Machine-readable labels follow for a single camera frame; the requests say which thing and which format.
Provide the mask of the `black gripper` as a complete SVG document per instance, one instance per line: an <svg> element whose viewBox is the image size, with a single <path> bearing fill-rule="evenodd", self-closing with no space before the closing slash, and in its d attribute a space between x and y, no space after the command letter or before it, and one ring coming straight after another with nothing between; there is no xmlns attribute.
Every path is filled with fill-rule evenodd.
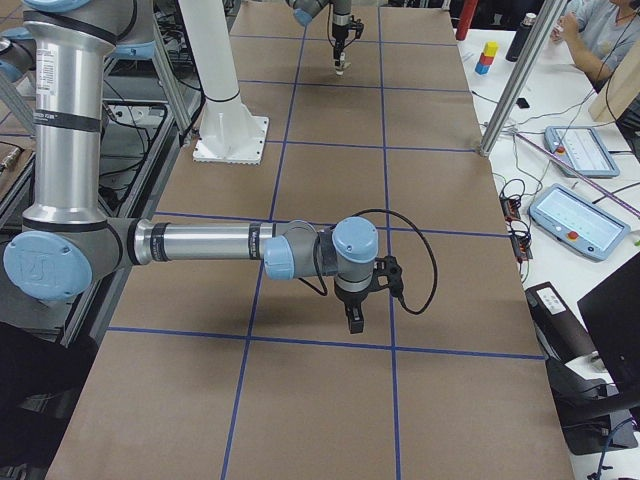
<svg viewBox="0 0 640 480"><path fill-rule="evenodd" d="M344 67L346 65L346 54L343 52L343 49L348 37L349 24L349 14L332 14L331 35L334 40L333 49L335 67Z"/></svg>
<svg viewBox="0 0 640 480"><path fill-rule="evenodd" d="M362 303L366 300L369 292L366 289L351 292L343 289L339 285L335 285L334 293L344 304L349 332L351 334L361 334L364 331L365 325Z"/></svg>

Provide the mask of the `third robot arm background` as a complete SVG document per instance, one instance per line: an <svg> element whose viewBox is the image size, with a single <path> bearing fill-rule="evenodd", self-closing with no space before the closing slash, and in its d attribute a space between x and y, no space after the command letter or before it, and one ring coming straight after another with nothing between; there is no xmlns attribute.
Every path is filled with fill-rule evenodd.
<svg viewBox="0 0 640 480"><path fill-rule="evenodd" d="M36 42L25 27L10 28L1 33L1 73L15 83L36 69Z"/></svg>

